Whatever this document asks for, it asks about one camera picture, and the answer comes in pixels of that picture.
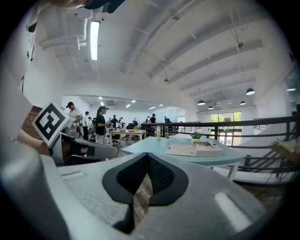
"bottle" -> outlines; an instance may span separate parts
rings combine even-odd
[[[156,130],[156,140],[160,140],[160,127],[159,126],[157,127],[157,130]]]

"white shirt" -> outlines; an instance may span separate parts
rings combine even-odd
[[[75,121],[76,116],[80,116],[80,115],[81,115],[80,111],[79,111],[79,109],[77,107],[74,110],[71,110],[70,113],[69,113],[69,117],[70,117],[70,119],[71,119],[72,122]]]
[[[83,117],[83,123],[82,123],[82,126],[83,127],[87,127],[88,126],[88,123],[89,121],[88,121],[88,117],[87,117],[87,115],[85,115],[84,117]]]

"person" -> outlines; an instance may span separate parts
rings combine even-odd
[[[112,124],[114,127],[116,126],[117,122],[118,122],[118,120],[116,119],[116,115],[114,115],[113,119],[112,119]]]
[[[106,114],[106,107],[100,106],[96,117],[96,143],[103,145],[106,144],[104,114]]]
[[[145,120],[145,123],[148,123],[150,122],[150,120],[148,119],[150,116],[147,116],[146,120]]]
[[[88,117],[88,127],[91,128],[93,126],[93,121],[91,117]]]
[[[9,112],[18,115],[13,123],[3,120],[0,131],[20,143],[34,148],[39,154],[49,155],[49,150],[44,141],[36,139],[25,133],[21,126],[25,121],[32,105],[23,95],[24,84],[29,70],[30,62],[35,55],[35,37],[38,14],[46,7],[56,6],[63,9],[85,7],[97,9],[107,2],[111,4],[107,8],[108,13],[113,13],[124,0],[40,0],[37,1],[20,20],[1,53],[0,61],[0,96],[6,99],[5,105],[0,107],[1,112]]]
[[[75,107],[73,102],[69,102],[67,104],[67,107],[70,109],[69,117],[72,121],[72,123],[76,123],[79,126],[81,114],[77,107]]]
[[[136,118],[133,119],[132,122],[133,122],[133,126],[137,126],[138,125]]]
[[[152,114],[152,117],[150,117],[150,123],[156,123],[155,114]]]
[[[167,122],[171,122],[171,121],[170,121],[169,118],[167,118],[167,117],[165,116],[165,123],[167,123]]]
[[[84,140],[89,140],[89,131],[88,131],[88,127],[89,127],[89,112],[86,111],[85,112],[85,116],[83,117],[83,139]]]

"fluorescent light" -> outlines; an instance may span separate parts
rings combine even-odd
[[[100,22],[92,21],[90,23],[90,56],[92,60],[98,59],[98,34]]]

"table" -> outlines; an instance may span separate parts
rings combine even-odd
[[[188,138],[176,138],[170,139],[170,142],[167,142],[167,139],[162,137],[161,140],[157,140],[156,137],[148,137],[141,142],[132,144],[129,147],[122,149],[123,152],[127,154],[139,153],[139,152],[151,152],[155,154],[163,154],[172,158],[179,159],[185,162],[191,162],[206,167],[217,167],[217,166],[228,166],[230,165],[230,171],[228,173],[228,178],[230,181],[233,180],[240,161],[244,160],[245,156],[237,153],[233,149],[223,145],[222,143],[216,141],[212,138],[205,138],[203,142],[210,141],[213,144],[216,144],[223,150],[223,155],[221,157],[191,157],[191,156],[180,156],[180,155],[170,155],[165,154],[166,149],[170,144],[185,144],[190,145],[191,139]]]
[[[109,131],[109,140],[110,140],[111,146],[113,145],[112,134],[139,135],[140,136],[139,142],[142,140],[142,136],[144,134],[144,137],[146,139],[146,130],[138,130],[138,131],[134,131],[134,132],[129,132],[127,129],[125,132],[120,132],[120,130],[114,130],[114,131]]]

